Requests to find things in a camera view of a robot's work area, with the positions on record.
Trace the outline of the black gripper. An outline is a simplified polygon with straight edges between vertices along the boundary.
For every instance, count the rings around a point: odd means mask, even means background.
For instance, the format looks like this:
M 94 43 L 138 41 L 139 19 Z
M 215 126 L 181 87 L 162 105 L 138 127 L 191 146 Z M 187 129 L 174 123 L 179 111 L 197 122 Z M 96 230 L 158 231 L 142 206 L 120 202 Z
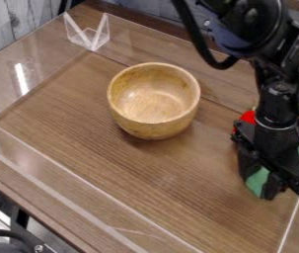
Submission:
M 270 174 L 262 185 L 261 197 L 273 201 L 290 189 L 299 195 L 299 137 L 294 127 L 263 128 L 238 122 L 231 139 L 238 146 L 239 175 L 246 181 L 263 166 Z

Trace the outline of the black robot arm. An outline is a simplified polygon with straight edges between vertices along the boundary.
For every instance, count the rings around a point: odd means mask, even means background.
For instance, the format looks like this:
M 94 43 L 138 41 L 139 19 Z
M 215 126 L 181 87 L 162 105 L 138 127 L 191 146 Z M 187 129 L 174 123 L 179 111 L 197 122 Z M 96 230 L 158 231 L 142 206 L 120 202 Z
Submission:
M 254 69 L 258 105 L 234 122 L 241 177 L 254 194 L 273 200 L 299 194 L 299 24 L 285 0 L 195 0 L 209 16 L 215 59 L 186 0 L 171 0 L 193 44 L 209 65 L 225 70 L 245 59 Z

